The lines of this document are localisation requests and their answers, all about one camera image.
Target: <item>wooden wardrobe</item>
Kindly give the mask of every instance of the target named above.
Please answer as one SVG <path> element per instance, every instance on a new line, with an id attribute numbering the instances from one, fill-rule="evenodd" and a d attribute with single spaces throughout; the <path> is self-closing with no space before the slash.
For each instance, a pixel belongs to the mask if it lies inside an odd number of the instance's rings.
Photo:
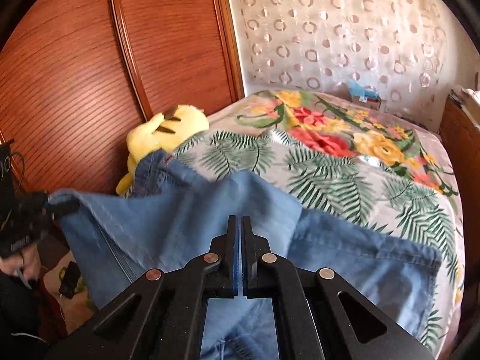
<path id="1" fill-rule="evenodd" d="M 231 28 L 227 0 L 36 0 L 0 52 L 0 138 L 24 189 L 113 192 L 129 130 L 241 98 Z"/>

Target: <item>red flower print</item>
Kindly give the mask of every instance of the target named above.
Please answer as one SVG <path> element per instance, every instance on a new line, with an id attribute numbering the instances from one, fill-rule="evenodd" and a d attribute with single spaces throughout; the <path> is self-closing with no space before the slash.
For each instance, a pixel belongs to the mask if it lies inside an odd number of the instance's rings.
<path id="1" fill-rule="evenodd" d="M 392 137 L 396 139 L 402 139 L 402 136 L 400 135 L 400 133 L 394 128 L 392 127 L 388 128 L 388 132 L 392 135 Z"/>
<path id="2" fill-rule="evenodd" d="M 412 176 L 413 176 L 413 181 L 415 181 L 416 183 L 433 188 L 437 192 L 443 193 L 438 187 L 438 185 L 435 182 L 431 181 L 430 175 L 427 175 L 427 174 L 421 175 L 420 173 L 412 172 Z"/>
<path id="3" fill-rule="evenodd" d="M 423 158 L 421 155 L 417 155 L 417 156 L 415 157 L 415 159 L 416 159 L 417 162 L 418 162 L 420 165 L 422 165 L 422 166 L 428 164 L 427 160 L 426 160 L 425 158 Z"/>
<path id="4" fill-rule="evenodd" d="M 305 107 L 294 108 L 293 115 L 300 123 L 303 124 L 311 126 L 326 125 L 325 120 L 327 117 L 324 114 L 321 112 L 311 111 Z"/>
<path id="5" fill-rule="evenodd" d="M 333 135 L 319 134 L 316 131 L 305 130 L 301 127 L 291 128 L 289 134 L 310 149 L 332 155 L 333 157 L 355 155 L 355 153 L 349 150 L 348 144 L 342 138 Z"/>

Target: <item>floral blanket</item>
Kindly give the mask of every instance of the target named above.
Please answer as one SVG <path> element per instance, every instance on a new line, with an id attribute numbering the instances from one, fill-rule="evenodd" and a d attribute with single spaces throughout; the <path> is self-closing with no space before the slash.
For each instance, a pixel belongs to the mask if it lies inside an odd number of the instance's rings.
<path id="1" fill-rule="evenodd" d="M 373 158 L 333 157 L 313 151 L 281 130 L 253 137 L 207 131 L 184 142 L 176 158 L 209 180 L 247 169 L 316 208 L 374 231 L 439 249 L 433 308 L 426 310 L 421 342 L 438 354 L 453 307 L 458 274 L 455 215 L 448 199 L 432 188 L 396 175 Z"/>
<path id="2" fill-rule="evenodd" d="M 401 193 L 402 199 L 397 201 L 397 208 L 407 210 L 409 199 L 415 199 L 410 195 L 408 185 L 427 186 L 448 200 L 454 213 L 452 234 L 457 249 L 453 260 L 448 263 L 449 269 L 443 266 L 439 273 L 436 304 L 450 298 L 447 301 L 450 307 L 434 307 L 427 335 L 431 343 L 427 346 L 437 357 L 441 349 L 442 352 L 450 350 L 458 329 L 463 294 L 465 255 L 462 211 L 448 155 L 435 135 L 396 116 L 364 109 L 332 95 L 307 91 L 256 93 L 210 116 L 209 121 L 212 129 L 255 136 L 277 128 L 288 132 L 286 137 L 334 157 L 376 157 L 388 171 L 404 180 L 403 186 L 400 181 L 395 183 L 389 194 L 384 191 L 383 199 L 386 200 L 395 193 Z M 372 174 L 368 180 L 374 177 L 376 175 Z M 410 207 L 410 219 L 402 225 L 417 220 L 418 223 L 429 222 L 431 218 L 423 216 L 424 209 Z M 399 219 L 399 214 L 390 214 L 390 221 Z M 410 237 L 408 231 L 393 232 L 392 235 Z"/>

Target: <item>denim fabric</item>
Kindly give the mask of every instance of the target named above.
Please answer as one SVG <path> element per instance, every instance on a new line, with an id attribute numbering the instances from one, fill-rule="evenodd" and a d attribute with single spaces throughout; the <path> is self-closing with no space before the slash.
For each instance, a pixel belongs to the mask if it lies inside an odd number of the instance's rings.
<path id="1" fill-rule="evenodd" d="M 156 151 L 138 164 L 130 199 L 62 190 L 50 202 L 71 198 L 81 209 L 60 224 L 99 307 L 145 270 L 172 271 L 206 253 L 229 215 L 249 215 L 272 252 L 311 271 L 333 268 L 417 338 L 426 326 L 439 251 L 303 209 L 254 173 L 210 183 Z M 271 301 L 211 299 L 202 358 L 278 358 Z"/>

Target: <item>wood grain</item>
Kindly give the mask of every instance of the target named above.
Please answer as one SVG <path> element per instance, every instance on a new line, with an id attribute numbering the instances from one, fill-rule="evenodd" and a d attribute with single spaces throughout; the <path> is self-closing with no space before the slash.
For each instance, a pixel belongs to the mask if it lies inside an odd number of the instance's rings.
<path id="1" fill-rule="evenodd" d="M 2 130 L 0 130 L 0 145 L 3 145 L 7 142 L 7 140 L 5 139 L 5 137 L 3 136 L 2 134 Z M 22 192 L 31 192 L 33 191 L 33 188 L 32 186 L 30 185 L 30 183 L 28 182 L 28 180 L 26 179 L 25 176 L 22 177 L 22 166 L 23 164 L 21 164 L 21 161 L 19 161 L 18 157 L 17 156 L 14 156 L 14 157 L 11 157 L 11 160 L 10 160 L 10 164 L 11 164 L 11 173 L 13 174 L 13 181 L 17 181 L 18 183 L 21 183 L 20 184 L 20 188 L 22 190 Z"/>
<path id="2" fill-rule="evenodd" d="M 153 116 L 152 107 L 148 101 L 143 82 L 138 71 L 137 62 L 135 61 L 134 52 L 131 49 L 130 38 L 128 36 L 127 27 L 125 25 L 125 16 L 123 14 L 122 0 L 109 0 L 112 12 L 112 20 L 115 26 L 115 33 L 118 40 L 118 46 L 121 50 L 125 69 L 130 79 L 130 84 L 135 93 L 135 97 L 142 111 L 145 121 L 150 120 Z"/>
<path id="3" fill-rule="evenodd" d="M 122 0 L 122 5 L 153 112 L 192 104 L 211 114 L 231 104 L 213 0 Z"/>
<path id="4" fill-rule="evenodd" d="M 142 120 L 109 0 L 37 0 L 0 53 L 0 128 L 32 187 L 112 192 Z"/>
<path id="5" fill-rule="evenodd" d="M 480 274 L 480 132 L 451 100 L 440 125 L 442 143 L 452 161 L 463 210 L 466 280 Z"/>

